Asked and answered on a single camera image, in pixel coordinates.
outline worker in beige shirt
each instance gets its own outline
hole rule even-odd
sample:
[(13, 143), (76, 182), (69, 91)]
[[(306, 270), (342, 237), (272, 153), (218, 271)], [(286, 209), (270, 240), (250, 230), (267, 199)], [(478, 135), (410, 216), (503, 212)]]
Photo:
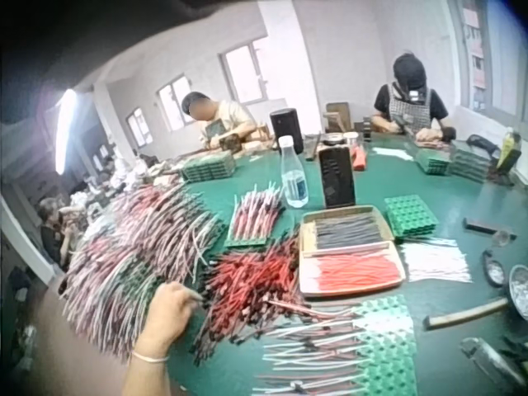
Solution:
[(191, 92), (181, 103), (183, 112), (200, 124), (200, 141), (207, 149), (219, 147), (219, 141), (237, 134), (244, 141), (257, 129), (255, 121), (235, 101), (213, 101), (201, 92)]

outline bowl of small parts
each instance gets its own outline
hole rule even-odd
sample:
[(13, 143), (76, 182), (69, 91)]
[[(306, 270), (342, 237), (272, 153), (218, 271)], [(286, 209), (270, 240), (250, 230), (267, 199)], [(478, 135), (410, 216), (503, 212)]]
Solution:
[(508, 289), (516, 311), (528, 320), (528, 267), (518, 265), (511, 269)]

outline green tabletop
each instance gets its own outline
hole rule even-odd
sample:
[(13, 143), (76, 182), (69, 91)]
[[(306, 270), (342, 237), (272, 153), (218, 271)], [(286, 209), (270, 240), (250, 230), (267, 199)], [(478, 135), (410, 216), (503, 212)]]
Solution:
[[(358, 205), (375, 205), (384, 212), (384, 198), (418, 194), (429, 205), (440, 225), (438, 238), (453, 238), (466, 254), (474, 283), (445, 280), (422, 280), (404, 283), (375, 297), (403, 294), (414, 321), (418, 353), (415, 357), (418, 393), (423, 395), (491, 395), (500, 394), (459, 348), (465, 337), (482, 337), (492, 346), (502, 347), (503, 334), (528, 334), (528, 325), (512, 312), (503, 311), (472, 323), (424, 332), (422, 320), (427, 315), (447, 314), (473, 308), (501, 296), (484, 278), (480, 254), (491, 245), (491, 238), (466, 231), (462, 219), (469, 217), (489, 224), (503, 224), (518, 234), (517, 240), (497, 253), (507, 268), (528, 265), (528, 197), (521, 191), (491, 183), (479, 184), (457, 176), (428, 176), (414, 161), (379, 155), (371, 147), (405, 149), (402, 139), (379, 136), (369, 144), (367, 169), (355, 172)], [(237, 170), (229, 179), (205, 181), (191, 185), (202, 192), (207, 206), (221, 213), (228, 222), (233, 213), (234, 195), (242, 195), (257, 185), (264, 189), (269, 182), (281, 183), (278, 153), (261, 158), (237, 161)], [(308, 180), (309, 203), (302, 210), (288, 209), (277, 223), (274, 234), (280, 235), (299, 222), (304, 213), (323, 209), (323, 194), (318, 163), (304, 162)], [(215, 247), (221, 249), (221, 241)], [(175, 345), (169, 361), (169, 375), (185, 386), (191, 394), (244, 395), (251, 394), (257, 374), (271, 372), (269, 362), (262, 361), (262, 341), (251, 340), (241, 346), (221, 343), (216, 353), (200, 367), (192, 363), (188, 352), (200, 326), (200, 315), (192, 319), (186, 335)]]

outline black speaker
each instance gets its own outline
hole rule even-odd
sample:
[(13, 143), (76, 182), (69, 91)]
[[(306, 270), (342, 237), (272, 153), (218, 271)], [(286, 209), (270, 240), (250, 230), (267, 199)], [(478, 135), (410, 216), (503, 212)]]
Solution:
[(334, 146), (319, 151), (324, 203), (328, 209), (356, 204), (350, 150)]
[(294, 150), (301, 154), (304, 150), (303, 135), (300, 133), (299, 119), (297, 118), (296, 109), (283, 109), (273, 111), (270, 114), (271, 124), (275, 131), (275, 140), (278, 141), (281, 136), (287, 134), (294, 138)]

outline cardboard tray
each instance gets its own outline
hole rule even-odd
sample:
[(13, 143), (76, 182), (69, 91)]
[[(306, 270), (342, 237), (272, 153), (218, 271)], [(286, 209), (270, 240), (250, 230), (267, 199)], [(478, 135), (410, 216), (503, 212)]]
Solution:
[[(314, 266), (308, 264), (304, 259), (308, 257), (314, 257), (319, 255), (328, 255), (328, 254), (343, 254), (343, 253), (352, 253), (352, 252), (368, 252), (376, 251), (380, 249), (386, 249), (388, 253), (388, 259), (394, 263), (399, 272), (399, 278), (391, 282), (385, 282), (383, 284), (369, 285), (363, 287), (356, 287), (354, 289), (340, 289), (340, 290), (320, 290), (318, 288), (317, 282), (312, 279), (314, 271)], [(299, 289), (300, 292), (305, 297), (333, 297), (338, 295), (353, 295), (359, 293), (369, 293), (379, 290), (388, 289), (401, 285), (402, 282), (406, 279), (405, 269), (403, 268), (402, 261), (399, 258), (398, 251), (394, 246), (394, 243), (390, 241), (380, 242), (380, 243), (371, 243), (367, 245), (357, 246), (357, 247), (341, 247), (339, 249), (328, 249), (332, 252), (310, 252), (310, 253), (301, 253), (299, 257)]]
[(320, 210), (317, 212), (310, 212), (303, 216), (303, 221), (300, 225), (299, 231), (299, 251), (306, 252), (331, 252), (335, 249), (317, 249), (317, 232), (315, 229), (315, 221), (319, 219), (335, 219), (340, 217), (347, 217), (351, 215), (360, 215), (364, 213), (372, 213), (378, 224), (379, 234), (384, 241), (394, 241), (394, 235), (389, 225), (381, 212), (372, 205), (358, 205), (349, 206), (346, 208), (336, 208), (328, 210)]

